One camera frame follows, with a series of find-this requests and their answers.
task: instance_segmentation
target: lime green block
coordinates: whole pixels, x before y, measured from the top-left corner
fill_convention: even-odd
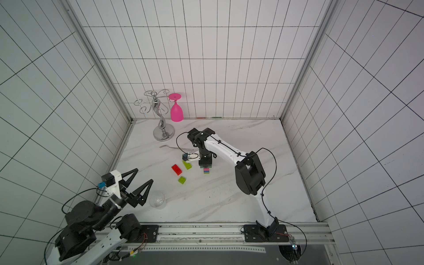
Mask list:
[[[183,160],[183,164],[184,164],[184,166],[186,167],[186,169],[187,169],[187,170],[189,170],[189,169],[191,168],[191,163],[186,163],[186,162]]]
[[[183,176],[181,176],[179,179],[178,179],[178,182],[179,183],[181,183],[181,184],[184,184],[184,182],[186,181],[186,178],[185,177],[183,177]]]

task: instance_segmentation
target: white tile wall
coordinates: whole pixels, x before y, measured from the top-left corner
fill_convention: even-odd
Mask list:
[[[135,118],[155,117],[133,103],[164,87],[185,117],[280,117],[329,3],[70,2]]]
[[[128,121],[59,1],[1,1],[0,26],[0,263],[39,265],[62,204],[100,182]]]
[[[283,117],[346,264],[422,263],[421,2],[340,1]]]

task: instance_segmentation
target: chrome base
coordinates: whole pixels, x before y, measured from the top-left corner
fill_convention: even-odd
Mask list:
[[[168,141],[169,139],[172,138],[172,136],[174,136],[175,134],[175,129],[172,125],[170,124],[165,124],[165,128],[161,129],[159,127],[156,127],[153,130],[153,137],[157,140],[157,141]]]

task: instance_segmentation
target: red lego brick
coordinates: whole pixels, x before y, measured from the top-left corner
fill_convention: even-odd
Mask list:
[[[182,172],[182,170],[177,166],[177,164],[172,166],[172,169],[177,173],[177,176],[179,176]]]

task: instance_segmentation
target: white marble surface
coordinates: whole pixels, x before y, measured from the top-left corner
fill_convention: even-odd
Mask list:
[[[149,179],[154,183],[151,191],[164,193],[167,204],[158,210],[147,202],[135,209],[127,205],[121,214],[134,213],[141,222],[254,222],[260,211],[252,206],[249,195],[244,194],[235,182],[234,168],[220,157],[213,159],[210,174],[196,163],[186,170],[181,161],[182,152],[176,147],[176,137],[193,128],[199,131],[211,128],[223,140],[245,152],[261,147],[270,149],[277,159],[277,174],[267,186],[268,208],[280,220],[288,222],[314,222],[304,185],[291,154],[279,120],[183,120],[175,123],[175,136],[166,142],[153,138],[158,120],[139,120],[129,137],[117,169],[127,172],[138,168],[139,172],[128,191],[133,191]],[[179,137],[180,147],[193,148],[187,134]],[[268,182],[275,170],[271,154],[261,150],[259,158]],[[171,166],[177,164],[187,178],[180,184]]]

